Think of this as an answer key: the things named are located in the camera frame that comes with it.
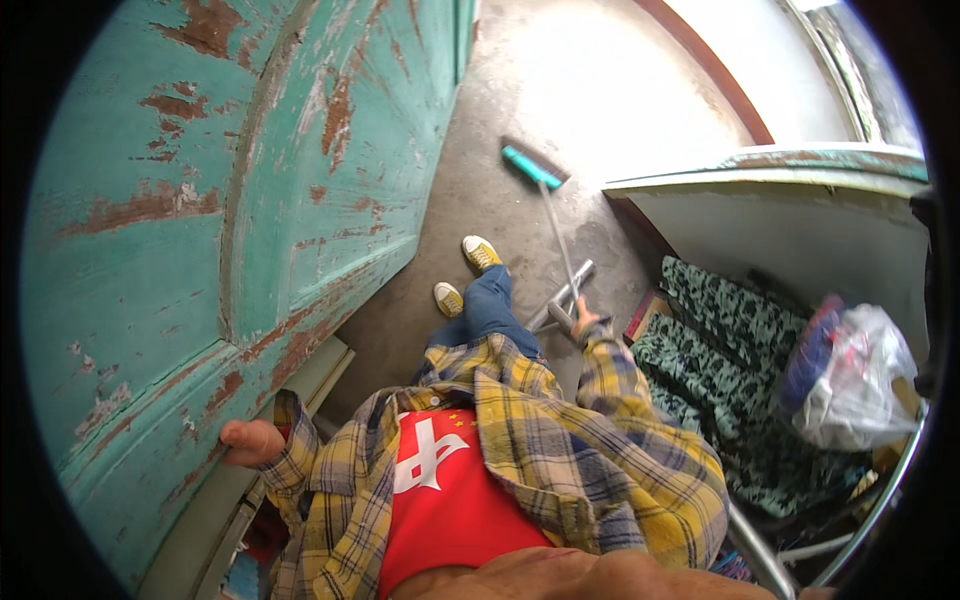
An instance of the hand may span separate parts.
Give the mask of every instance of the hand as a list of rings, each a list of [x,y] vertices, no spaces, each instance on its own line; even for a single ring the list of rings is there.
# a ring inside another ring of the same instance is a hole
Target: hand
[[[220,430],[220,440],[233,446],[224,456],[224,465],[241,467],[256,467],[272,461],[287,445],[280,430],[263,419],[229,420]]]
[[[600,316],[587,310],[587,297],[581,296],[577,299],[577,322],[570,328],[570,336],[574,340],[579,340],[580,332],[584,330],[584,327],[597,321],[600,321]]]

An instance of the plastic bag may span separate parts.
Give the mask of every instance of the plastic bag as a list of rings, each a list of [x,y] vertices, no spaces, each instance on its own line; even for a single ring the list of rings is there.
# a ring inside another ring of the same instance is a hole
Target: plastic bag
[[[899,377],[912,384],[917,366],[900,330],[878,306],[845,310],[838,297],[828,297],[785,375],[780,409],[811,444],[853,452],[917,429],[892,387]],[[799,391],[805,392],[802,402]]]

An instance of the yellow plaid shirt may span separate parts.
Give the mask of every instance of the yellow plaid shirt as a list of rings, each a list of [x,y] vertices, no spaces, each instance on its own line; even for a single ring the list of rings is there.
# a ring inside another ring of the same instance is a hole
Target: yellow plaid shirt
[[[576,403],[553,374],[492,334],[426,350],[417,387],[367,399],[323,445],[298,400],[283,453],[259,470],[291,539],[274,598],[374,598],[387,547],[397,415],[470,407],[484,464],[554,543],[603,554],[641,548],[664,566],[706,568],[727,531],[720,461],[650,402],[647,382],[608,322],[583,332]]]

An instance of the shoelace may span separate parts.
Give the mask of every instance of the shoelace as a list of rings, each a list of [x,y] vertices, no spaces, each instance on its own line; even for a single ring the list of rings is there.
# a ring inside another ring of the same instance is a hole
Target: shoelace
[[[493,264],[493,257],[490,256],[490,253],[487,252],[487,249],[483,246],[477,246],[476,250],[473,251],[473,254],[477,259],[477,264],[481,269],[486,269]]]
[[[444,303],[444,306],[450,311],[451,315],[455,315],[460,312],[460,304],[453,297],[453,294],[447,294],[444,296],[444,299],[441,300]]]

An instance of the concrete floor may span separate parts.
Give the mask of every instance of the concrete floor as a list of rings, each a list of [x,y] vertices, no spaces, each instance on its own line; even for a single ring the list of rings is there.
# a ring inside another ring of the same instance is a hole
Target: concrete floor
[[[501,134],[573,174],[555,194],[561,229],[576,265],[597,263],[584,294],[592,310],[614,315],[617,331],[656,284],[661,256],[616,218],[604,181],[750,145],[712,80],[632,0],[485,1],[479,32],[417,256],[337,333],[357,355],[321,407],[329,422],[346,421],[378,389],[409,382],[427,336],[444,324],[433,284],[463,291],[474,278],[460,252],[465,235],[489,239],[510,267],[521,323],[563,284],[542,199],[504,168]],[[573,397],[580,351],[557,329],[541,334],[540,345]]]

